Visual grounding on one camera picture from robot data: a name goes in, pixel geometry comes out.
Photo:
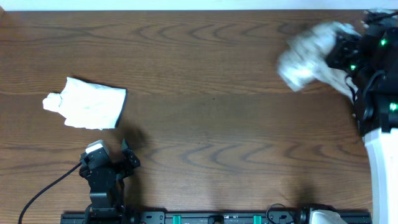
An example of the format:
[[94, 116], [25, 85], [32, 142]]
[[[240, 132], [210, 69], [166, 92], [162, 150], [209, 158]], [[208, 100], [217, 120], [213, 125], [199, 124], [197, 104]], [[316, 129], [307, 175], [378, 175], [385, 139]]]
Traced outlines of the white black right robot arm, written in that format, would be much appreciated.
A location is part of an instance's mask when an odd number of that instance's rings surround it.
[[327, 55], [347, 73], [371, 168], [373, 223], [397, 223], [397, 12], [368, 11], [363, 35], [339, 32]]

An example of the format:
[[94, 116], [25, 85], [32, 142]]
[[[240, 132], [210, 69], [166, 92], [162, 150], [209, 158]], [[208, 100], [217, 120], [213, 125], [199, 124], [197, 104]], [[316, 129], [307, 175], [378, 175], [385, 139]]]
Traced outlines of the white fern print dress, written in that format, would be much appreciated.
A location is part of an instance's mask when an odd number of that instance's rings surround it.
[[300, 91], [312, 81], [319, 80], [347, 96], [350, 101], [356, 99], [358, 87], [348, 73], [330, 68], [326, 63], [326, 56], [336, 47], [339, 33], [361, 36], [351, 24], [326, 22], [287, 42], [289, 49], [279, 56], [277, 71], [293, 91]]

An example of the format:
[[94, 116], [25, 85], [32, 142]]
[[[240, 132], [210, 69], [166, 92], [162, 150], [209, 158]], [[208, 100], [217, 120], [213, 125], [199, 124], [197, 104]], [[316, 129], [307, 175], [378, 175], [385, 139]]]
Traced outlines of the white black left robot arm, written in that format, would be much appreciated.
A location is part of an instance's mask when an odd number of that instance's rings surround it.
[[141, 165], [124, 139], [123, 158], [113, 162], [104, 141], [88, 145], [80, 155], [79, 175], [90, 186], [91, 205], [85, 211], [84, 223], [139, 223], [140, 215], [124, 203], [124, 179]]

